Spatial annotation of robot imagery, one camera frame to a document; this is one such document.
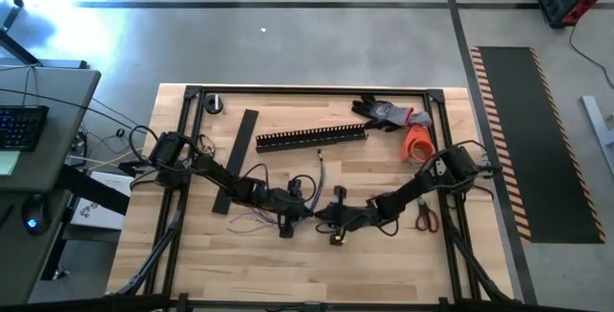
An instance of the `work glove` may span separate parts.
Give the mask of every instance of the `work glove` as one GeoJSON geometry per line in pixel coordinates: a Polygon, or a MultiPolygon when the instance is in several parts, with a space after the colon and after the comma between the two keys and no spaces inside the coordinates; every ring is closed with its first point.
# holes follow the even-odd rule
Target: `work glove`
{"type": "Polygon", "coordinates": [[[402,127],[432,124],[428,113],[413,113],[413,108],[397,107],[387,101],[376,101],[372,95],[361,95],[362,102],[353,101],[352,111],[371,120],[365,123],[365,129],[383,128],[385,132],[396,131],[402,127]]]}

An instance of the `gray floor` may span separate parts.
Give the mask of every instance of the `gray floor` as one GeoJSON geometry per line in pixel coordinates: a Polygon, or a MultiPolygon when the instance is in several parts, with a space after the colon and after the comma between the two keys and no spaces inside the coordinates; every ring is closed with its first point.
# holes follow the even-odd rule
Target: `gray floor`
{"type": "MultiPolygon", "coordinates": [[[[448,10],[91,9],[73,8],[73,1],[445,0],[26,0],[27,10],[11,36],[41,58],[87,60],[103,73],[96,97],[139,123],[148,123],[160,83],[467,87],[448,10]]],[[[539,11],[466,10],[460,17],[469,45],[537,50],[606,234],[614,236],[614,179],[579,103],[579,96],[595,95],[603,113],[614,111],[614,90],[602,72],[571,50],[570,30],[551,30],[539,11]]],[[[611,71],[613,20],[614,11],[591,11],[575,36],[581,50],[611,71]]],[[[116,130],[95,114],[88,114],[85,122],[99,136],[116,130]]],[[[109,145],[120,149],[125,144],[118,139],[109,145]]],[[[93,154],[97,159],[112,157],[102,146],[93,154]]],[[[526,245],[539,303],[612,310],[613,246],[611,240],[594,246],[526,245]]],[[[39,284],[32,301],[99,296],[113,253],[113,244],[71,244],[62,263],[72,275],[39,284]]]]}

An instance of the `wooden table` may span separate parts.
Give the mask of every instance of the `wooden table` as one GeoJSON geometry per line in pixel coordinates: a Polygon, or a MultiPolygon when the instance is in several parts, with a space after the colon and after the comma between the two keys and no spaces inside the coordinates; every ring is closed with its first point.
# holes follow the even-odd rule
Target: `wooden table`
{"type": "MultiPolygon", "coordinates": [[[[160,86],[150,124],[155,132],[176,130],[185,86],[160,86]]],[[[477,139],[466,89],[443,90],[454,142],[477,139]]],[[[351,101],[356,99],[352,96],[221,96],[224,113],[205,114],[201,127],[201,132],[215,142],[215,159],[221,164],[227,161],[246,108],[260,112],[254,136],[365,121],[351,112],[351,101]]],[[[414,107],[416,111],[423,108],[419,98],[386,97],[386,100],[398,106],[414,107]]],[[[437,117],[438,114],[435,128],[441,140],[437,117]]],[[[322,147],[326,184],[319,208],[333,201],[333,187],[338,184],[347,188],[348,204],[364,205],[365,199],[395,190],[407,182],[417,165],[400,161],[399,148],[405,133],[371,130],[367,141],[322,147]]],[[[153,139],[148,137],[145,153],[153,144],[153,139]]],[[[316,148],[261,155],[254,148],[252,138],[242,174],[262,162],[269,167],[271,186],[285,187],[296,174],[319,178],[316,148]]],[[[480,159],[479,148],[470,149],[472,156],[480,159]]],[[[255,170],[253,176],[262,179],[264,174],[255,170]]],[[[310,194],[310,183],[305,182],[303,186],[304,193],[310,194]]],[[[409,204],[401,215],[401,229],[396,236],[387,237],[377,228],[363,228],[349,233],[342,247],[333,247],[328,244],[328,235],[314,230],[315,219],[299,225],[293,239],[279,238],[276,227],[249,234],[233,233],[229,228],[250,229],[259,224],[248,217],[231,222],[248,211],[235,204],[228,216],[212,214],[217,192],[218,188],[208,180],[192,179],[177,259],[175,297],[189,293],[191,300],[434,303],[439,297],[452,296],[442,231],[433,234],[414,228],[415,203],[409,204]]],[[[132,193],[108,291],[116,291],[126,284],[149,254],[161,199],[162,188],[153,184],[138,186],[132,193]]],[[[439,214],[437,194],[430,193],[425,200],[439,214]]],[[[468,194],[465,208],[474,253],[500,289],[512,296],[493,202],[485,192],[473,190],[468,194]]],[[[468,295],[466,269],[459,253],[458,258],[462,289],[468,295]]],[[[161,291],[165,263],[163,257],[155,292],[161,291]]]]}

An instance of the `red-handled scissors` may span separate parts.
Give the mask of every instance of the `red-handled scissors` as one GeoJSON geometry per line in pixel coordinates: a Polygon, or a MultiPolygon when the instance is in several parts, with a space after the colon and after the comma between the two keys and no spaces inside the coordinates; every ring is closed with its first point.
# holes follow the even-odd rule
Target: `red-handled scissors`
{"type": "Polygon", "coordinates": [[[418,218],[415,219],[415,227],[420,231],[437,232],[439,230],[439,218],[422,197],[418,198],[418,218]]]}

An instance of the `black comb-like rail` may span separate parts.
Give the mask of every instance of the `black comb-like rail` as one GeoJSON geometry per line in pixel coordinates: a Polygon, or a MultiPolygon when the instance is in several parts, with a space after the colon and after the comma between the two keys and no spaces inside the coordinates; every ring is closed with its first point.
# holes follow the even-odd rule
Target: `black comb-like rail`
{"type": "Polygon", "coordinates": [[[367,138],[365,124],[332,126],[311,130],[256,135],[259,154],[311,148],[367,138]]]}

